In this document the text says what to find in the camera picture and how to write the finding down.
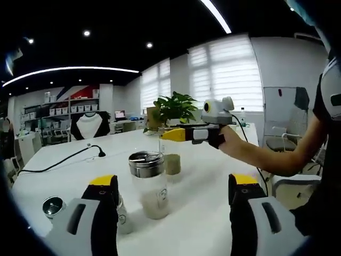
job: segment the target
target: potted plant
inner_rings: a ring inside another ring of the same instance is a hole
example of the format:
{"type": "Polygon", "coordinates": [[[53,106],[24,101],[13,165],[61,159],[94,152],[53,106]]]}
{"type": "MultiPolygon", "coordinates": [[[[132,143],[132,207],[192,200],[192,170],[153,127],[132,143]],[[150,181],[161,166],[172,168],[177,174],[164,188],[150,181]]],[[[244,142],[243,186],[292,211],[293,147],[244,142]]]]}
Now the potted plant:
{"type": "MultiPolygon", "coordinates": [[[[161,121],[161,132],[171,130],[169,120],[179,119],[181,123],[188,123],[190,120],[196,120],[193,116],[193,111],[198,108],[193,105],[196,101],[188,94],[180,94],[173,92],[172,97],[160,96],[154,105],[157,110],[153,112],[153,118],[161,121]]],[[[178,177],[175,176],[181,171],[180,155],[177,154],[178,146],[174,145],[178,142],[160,141],[160,151],[164,154],[165,172],[170,181],[175,181],[178,177]]]]}

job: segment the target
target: tabletop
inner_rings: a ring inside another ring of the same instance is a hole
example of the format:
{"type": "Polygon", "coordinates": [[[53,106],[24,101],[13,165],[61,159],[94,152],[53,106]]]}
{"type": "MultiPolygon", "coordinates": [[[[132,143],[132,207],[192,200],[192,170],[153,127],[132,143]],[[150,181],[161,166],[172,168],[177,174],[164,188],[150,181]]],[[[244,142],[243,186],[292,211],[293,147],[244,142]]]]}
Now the tabletop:
{"type": "MultiPolygon", "coordinates": [[[[249,142],[258,145],[255,125],[244,129],[249,142]]],[[[237,133],[243,138],[240,127],[237,133]]],[[[129,171],[130,154],[159,149],[158,138],[146,136],[141,130],[44,147],[25,169],[47,168],[88,143],[99,145],[106,157],[97,157],[98,149],[91,148],[47,172],[22,172],[15,181],[14,200],[37,235],[44,237],[52,228],[42,211],[44,199],[59,196],[68,204],[82,196],[92,179],[116,174],[119,191],[134,224],[132,233],[117,236],[120,256],[136,252],[148,256],[229,255],[232,234],[228,176],[243,173],[259,180],[255,167],[225,155],[206,142],[199,145],[179,142],[182,179],[167,184],[170,214],[161,220],[144,216],[129,171]]]]}

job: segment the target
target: black ceiling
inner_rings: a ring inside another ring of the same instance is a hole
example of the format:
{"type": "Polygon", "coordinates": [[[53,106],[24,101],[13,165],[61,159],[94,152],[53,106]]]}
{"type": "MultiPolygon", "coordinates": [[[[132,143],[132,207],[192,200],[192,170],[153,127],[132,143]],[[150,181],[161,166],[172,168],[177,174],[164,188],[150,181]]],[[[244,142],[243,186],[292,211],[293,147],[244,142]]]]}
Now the black ceiling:
{"type": "MultiPolygon", "coordinates": [[[[212,0],[233,34],[292,37],[315,34],[283,0],[212,0]]],[[[47,4],[8,7],[2,16],[2,63],[19,48],[14,76],[0,69],[0,80],[47,68],[101,66],[143,71],[190,47],[226,36],[200,0],[91,1],[91,4],[47,4]],[[83,31],[91,31],[84,37],[83,31]],[[33,38],[30,45],[26,38],[33,38]],[[153,42],[152,49],[145,47],[153,42]]],[[[30,76],[0,90],[19,95],[48,87],[109,83],[126,85],[139,74],[121,71],[71,70],[30,76]]]]}

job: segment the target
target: glass jar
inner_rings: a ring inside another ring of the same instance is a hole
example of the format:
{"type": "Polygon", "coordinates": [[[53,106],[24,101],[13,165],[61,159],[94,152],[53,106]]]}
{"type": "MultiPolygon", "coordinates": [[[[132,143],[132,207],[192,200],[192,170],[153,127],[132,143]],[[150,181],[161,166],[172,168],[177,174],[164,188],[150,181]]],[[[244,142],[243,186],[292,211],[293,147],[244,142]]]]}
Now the glass jar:
{"type": "Polygon", "coordinates": [[[144,214],[162,219],[169,214],[164,156],[159,152],[140,151],[129,157],[133,184],[140,193],[144,214]]]}
{"type": "MultiPolygon", "coordinates": [[[[160,127],[159,134],[171,131],[175,128],[171,127],[160,127]]],[[[164,140],[159,137],[159,151],[164,155],[164,165],[167,180],[169,182],[177,182],[180,180],[181,172],[181,158],[179,152],[179,143],[172,140],[164,140]]]]}

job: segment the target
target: metal lid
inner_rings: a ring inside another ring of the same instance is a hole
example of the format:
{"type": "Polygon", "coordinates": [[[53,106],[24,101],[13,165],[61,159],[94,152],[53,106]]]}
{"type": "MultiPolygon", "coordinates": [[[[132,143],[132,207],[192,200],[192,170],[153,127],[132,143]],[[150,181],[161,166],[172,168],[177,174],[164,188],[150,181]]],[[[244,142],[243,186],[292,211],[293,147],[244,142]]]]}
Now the metal lid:
{"type": "Polygon", "coordinates": [[[129,157],[129,165],[132,175],[139,178],[154,177],[164,172],[162,153],[155,151],[140,151],[129,157]]]}
{"type": "Polygon", "coordinates": [[[63,208],[63,200],[57,196],[47,198],[43,203],[43,212],[46,216],[54,216],[63,208]]]}

